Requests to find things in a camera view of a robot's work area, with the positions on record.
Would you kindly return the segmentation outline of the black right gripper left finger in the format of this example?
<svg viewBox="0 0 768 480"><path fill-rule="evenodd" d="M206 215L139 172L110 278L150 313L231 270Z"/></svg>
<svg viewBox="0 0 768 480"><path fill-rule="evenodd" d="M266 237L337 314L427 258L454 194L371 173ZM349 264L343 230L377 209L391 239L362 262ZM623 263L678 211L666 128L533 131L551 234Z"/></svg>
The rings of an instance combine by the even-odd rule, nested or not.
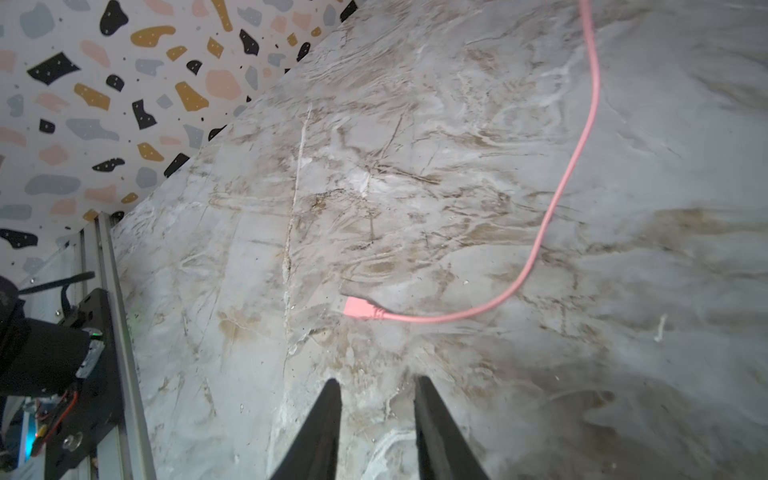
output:
<svg viewBox="0 0 768 480"><path fill-rule="evenodd" d="M340 384L336 379L329 379L271 479L334 480L341 413Z"/></svg>

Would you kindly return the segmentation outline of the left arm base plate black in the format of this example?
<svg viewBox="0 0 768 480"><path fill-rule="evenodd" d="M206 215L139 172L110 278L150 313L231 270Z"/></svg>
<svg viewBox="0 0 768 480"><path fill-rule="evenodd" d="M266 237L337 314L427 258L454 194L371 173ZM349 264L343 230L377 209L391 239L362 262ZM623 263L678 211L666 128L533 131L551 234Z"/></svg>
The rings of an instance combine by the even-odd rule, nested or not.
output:
<svg viewBox="0 0 768 480"><path fill-rule="evenodd" d="M74 320L95 341L103 344L88 376L72 386L76 400L67 402L67 414L49 430L45 447L46 479L60 479L79 466L124 418L115 334L109 294L94 289L77 307Z"/></svg>

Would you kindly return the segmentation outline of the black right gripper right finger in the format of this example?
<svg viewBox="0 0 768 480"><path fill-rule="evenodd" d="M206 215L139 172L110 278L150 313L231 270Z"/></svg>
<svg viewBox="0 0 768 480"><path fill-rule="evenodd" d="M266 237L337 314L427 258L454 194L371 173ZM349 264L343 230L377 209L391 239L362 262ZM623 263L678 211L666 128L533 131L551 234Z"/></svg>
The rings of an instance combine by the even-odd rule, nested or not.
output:
<svg viewBox="0 0 768 480"><path fill-rule="evenodd" d="M489 479L433 382L424 375L415 380L414 416L420 479Z"/></svg>

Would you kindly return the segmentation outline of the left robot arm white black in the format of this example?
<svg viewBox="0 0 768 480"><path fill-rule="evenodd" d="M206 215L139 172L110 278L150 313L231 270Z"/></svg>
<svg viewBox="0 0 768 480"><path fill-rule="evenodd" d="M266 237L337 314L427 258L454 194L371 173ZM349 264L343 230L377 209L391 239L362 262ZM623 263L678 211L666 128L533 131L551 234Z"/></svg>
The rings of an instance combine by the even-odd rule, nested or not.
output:
<svg viewBox="0 0 768 480"><path fill-rule="evenodd" d="M19 290L1 279L1 394L44 397L75 381L91 344L78 329L28 318Z"/></svg>

